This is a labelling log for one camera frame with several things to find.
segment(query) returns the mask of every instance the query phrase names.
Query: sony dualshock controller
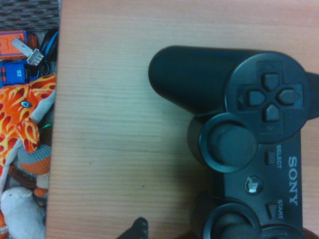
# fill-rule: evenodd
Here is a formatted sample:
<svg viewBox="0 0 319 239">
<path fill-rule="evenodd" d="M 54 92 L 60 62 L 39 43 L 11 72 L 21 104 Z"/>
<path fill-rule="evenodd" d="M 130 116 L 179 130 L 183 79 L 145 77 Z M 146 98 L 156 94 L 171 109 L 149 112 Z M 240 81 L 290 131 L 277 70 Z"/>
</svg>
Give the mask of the sony dualshock controller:
<svg viewBox="0 0 319 239">
<path fill-rule="evenodd" d="M 149 79 L 195 115 L 188 145 L 211 178 L 190 215 L 199 238 L 309 237 L 300 130 L 319 116 L 319 76 L 278 52 L 171 46 Z"/>
</svg>

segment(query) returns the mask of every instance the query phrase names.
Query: stuffed animal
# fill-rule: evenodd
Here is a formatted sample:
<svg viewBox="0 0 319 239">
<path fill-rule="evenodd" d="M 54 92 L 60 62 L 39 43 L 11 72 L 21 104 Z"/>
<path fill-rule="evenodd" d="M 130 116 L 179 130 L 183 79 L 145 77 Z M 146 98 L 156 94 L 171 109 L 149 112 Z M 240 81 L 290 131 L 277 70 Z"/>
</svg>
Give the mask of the stuffed animal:
<svg viewBox="0 0 319 239">
<path fill-rule="evenodd" d="M 54 103 L 55 82 L 55 75 L 49 75 L 0 89 L 0 194 L 18 148 L 34 152 L 39 145 L 36 124 Z"/>
<path fill-rule="evenodd" d="M 45 210 L 32 198 L 32 191 L 14 187 L 4 191 L 0 203 L 13 239 L 45 239 Z"/>
<path fill-rule="evenodd" d="M 21 168 L 38 175 L 36 178 L 37 188 L 34 190 L 34 194 L 38 197 L 45 196 L 49 188 L 51 147 L 40 144 L 33 153 L 28 153 L 23 147 L 20 147 L 17 156 Z"/>
</svg>

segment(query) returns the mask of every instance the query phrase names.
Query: wooden table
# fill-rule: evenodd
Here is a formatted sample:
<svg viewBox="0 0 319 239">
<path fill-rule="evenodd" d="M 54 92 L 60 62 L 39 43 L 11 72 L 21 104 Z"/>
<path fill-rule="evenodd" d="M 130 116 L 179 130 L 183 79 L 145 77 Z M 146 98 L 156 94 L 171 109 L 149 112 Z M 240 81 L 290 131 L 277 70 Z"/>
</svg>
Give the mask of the wooden table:
<svg viewBox="0 0 319 239">
<path fill-rule="evenodd" d="M 189 230 L 205 168 L 192 115 L 148 80 L 169 45 L 284 52 L 319 73 L 319 1 L 64 0 L 48 239 L 115 239 L 143 216 L 151 239 Z M 319 119 L 302 130 L 304 226 L 319 234 Z"/>
</svg>

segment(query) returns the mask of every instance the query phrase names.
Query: orange plush toy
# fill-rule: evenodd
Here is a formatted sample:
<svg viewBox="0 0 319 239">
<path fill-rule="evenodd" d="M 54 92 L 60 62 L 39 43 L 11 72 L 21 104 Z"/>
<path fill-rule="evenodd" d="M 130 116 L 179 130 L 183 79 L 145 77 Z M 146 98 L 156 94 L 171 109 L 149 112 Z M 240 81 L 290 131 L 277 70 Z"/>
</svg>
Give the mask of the orange plush toy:
<svg viewBox="0 0 319 239">
<path fill-rule="evenodd" d="M 37 197 L 44 197 L 49 188 L 49 171 L 51 162 L 52 126 L 46 127 L 40 133 L 40 145 L 33 153 L 28 153 L 23 147 L 18 150 L 18 161 L 25 171 L 37 174 L 36 189 Z"/>
<path fill-rule="evenodd" d="M 49 75 L 0 88 L 0 195 L 18 148 L 31 153 L 39 145 L 37 123 L 54 103 L 55 82 L 55 75 Z"/>
</svg>

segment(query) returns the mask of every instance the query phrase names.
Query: orange toy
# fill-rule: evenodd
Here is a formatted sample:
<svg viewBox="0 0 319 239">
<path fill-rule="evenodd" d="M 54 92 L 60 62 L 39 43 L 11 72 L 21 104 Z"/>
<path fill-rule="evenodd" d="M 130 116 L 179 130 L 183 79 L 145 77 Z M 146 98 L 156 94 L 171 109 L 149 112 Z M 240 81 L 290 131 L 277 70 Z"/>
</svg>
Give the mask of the orange toy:
<svg viewBox="0 0 319 239">
<path fill-rule="evenodd" d="M 39 145 L 37 123 L 51 108 L 55 98 L 55 75 L 44 76 L 27 85 L 0 89 L 0 193 L 9 164 L 23 145 L 34 152 Z"/>
</svg>

